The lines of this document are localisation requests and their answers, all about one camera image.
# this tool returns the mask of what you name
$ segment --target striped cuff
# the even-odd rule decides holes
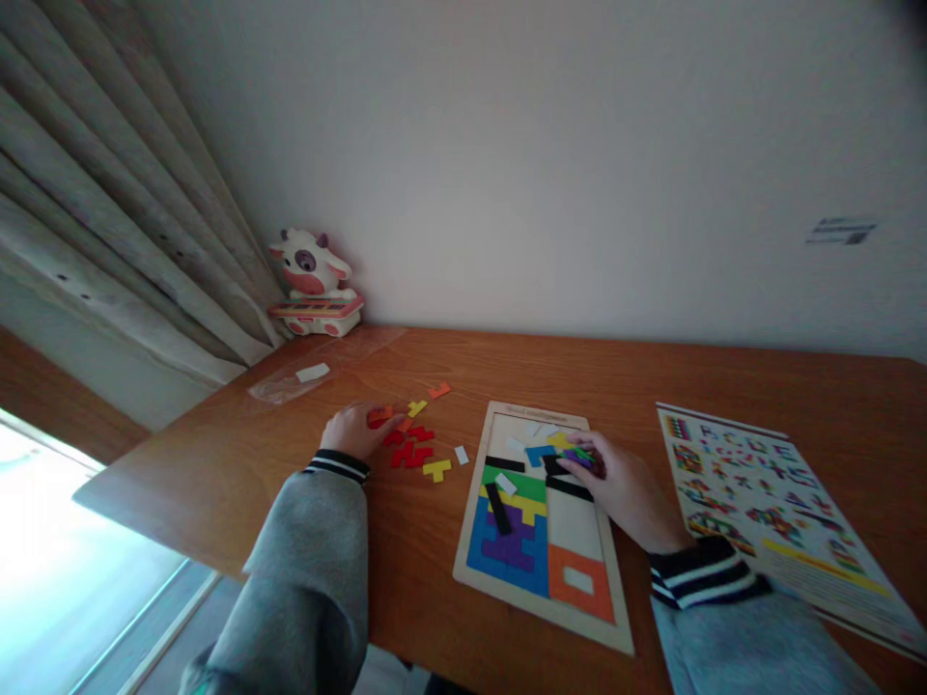
[[[738,603],[773,590],[719,536],[698,539],[695,547],[672,555],[650,555],[650,566],[654,598],[676,609]]]
[[[316,452],[312,457],[312,462],[306,466],[303,473],[312,473],[317,470],[337,473],[361,485],[367,482],[367,476],[370,475],[370,468],[362,460],[355,459],[349,454],[336,452],[334,449],[320,449]]]

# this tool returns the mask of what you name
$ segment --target label on wall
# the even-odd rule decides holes
[[[854,217],[825,217],[808,233],[805,243],[831,243],[850,246],[861,244],[879,226],[871,215]]]

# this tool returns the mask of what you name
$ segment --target toy keyboard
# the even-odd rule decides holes
[[[346,319],[363,305],[360,294],[354,299],[306,298],[274,304],[267,315],[272,319]]]

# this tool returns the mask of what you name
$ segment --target hand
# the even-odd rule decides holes
[[[367,416],[379,406],[376,403],[352,403],[325,425],[320,449],[334,449],[355,459],[364,460],[395,430],[405,415],[396,415],[378,429],[371,430]]]
[[[645,551],[664,555],[695,544],[641,457],[614,446],[598,432],[573,432],[567,440],[580,449],[599,452],[604,479],[569,459],[558,463],[579,478],[596,504]]]

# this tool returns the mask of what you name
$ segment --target wooden table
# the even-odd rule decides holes
[[[648,460],[675,496],[654,405],[661,401],[791,435],[927,621],[927,369],[911,360],[412,329],[282,406],[248,396],[251,384],[327,340],[290,342],[75,499],[240,575],[278,489],[347,403],[404,405],[448,381],[453,393],[419,420],[436,431],[435,455],[449,459],[459,444],[475,456],[490,400],[584,415]],[[371,466],[373,643],[477,693],[671,692],[647,561],[623,533],[615,532],[615,546],[635,658],[451,578],[473,466],[455,466],[441,485],[416,469],[391,469],[385,452]],[[923,692],[923,667],[842,628],[829,630],[886,693]]]

